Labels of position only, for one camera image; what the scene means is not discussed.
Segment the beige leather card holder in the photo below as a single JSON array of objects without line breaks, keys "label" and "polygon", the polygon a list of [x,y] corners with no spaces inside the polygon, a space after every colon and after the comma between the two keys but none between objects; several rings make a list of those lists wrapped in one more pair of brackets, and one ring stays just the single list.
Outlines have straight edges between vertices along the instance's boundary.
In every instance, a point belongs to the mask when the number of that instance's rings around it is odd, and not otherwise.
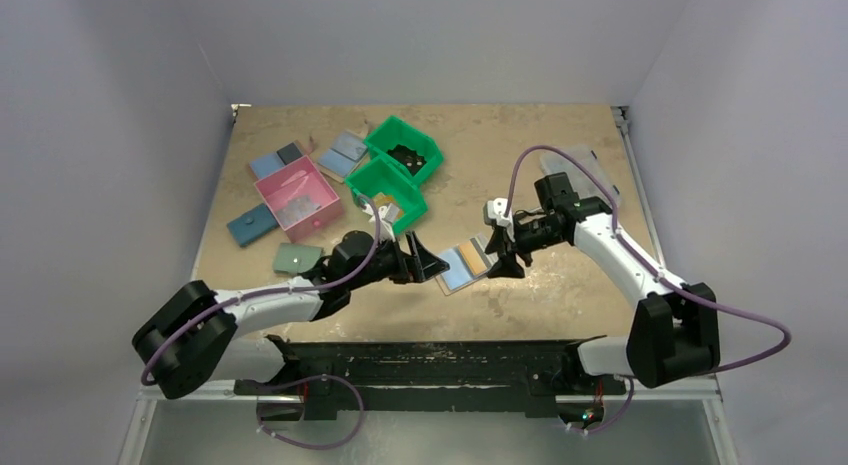
[{"label": "beige leather card holder", "polygon": [[486,277],[497,261],[496,254],[485,253],[487,245],[487,236],[478,233],[437,254],[439,259],[449,265],[447,271],[436,277],[439,287],[446,296]]}]

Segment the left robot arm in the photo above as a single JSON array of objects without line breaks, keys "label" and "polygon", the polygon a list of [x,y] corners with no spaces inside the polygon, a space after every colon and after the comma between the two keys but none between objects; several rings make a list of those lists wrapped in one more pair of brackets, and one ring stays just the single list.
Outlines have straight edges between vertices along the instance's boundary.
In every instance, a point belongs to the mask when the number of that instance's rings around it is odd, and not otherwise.
[{"label": "left robot arm", "polygon": [[235,341],[287,323],[327,318],[346,307],[353,291],[389,280],[425,283],[450,265],[427,250],[413,232],[375,239],[347,233],[306,272],[276,286],[214,290],[202,280],[179,288],[134,334],[131,344],[144,364],[141,382],[168,399],[182,398],[212,380]]}]

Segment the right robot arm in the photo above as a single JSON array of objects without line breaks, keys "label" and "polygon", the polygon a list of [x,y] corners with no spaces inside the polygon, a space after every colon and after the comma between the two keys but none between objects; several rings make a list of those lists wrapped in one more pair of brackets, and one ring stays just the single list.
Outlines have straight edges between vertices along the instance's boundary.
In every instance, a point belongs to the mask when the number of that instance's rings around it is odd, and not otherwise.
[{"label": "right robot arm", "polygon": [[493,229],[486,251],[497,257],[488,277],[523,278],[533,253],[567,243],[591,258],[634,310],[628,335],[567,346],[559,376],[569,389],[584,392],[603,375],[655,388],[718,366],[718,317],[706,305],[715,295],[706,284],[688,284],[640,250],[627,249],[612,208],[599,197],[580,197],[566,174],[545,176],[534,187],[536,212],[511,212],[504,198],[484,206]]}]

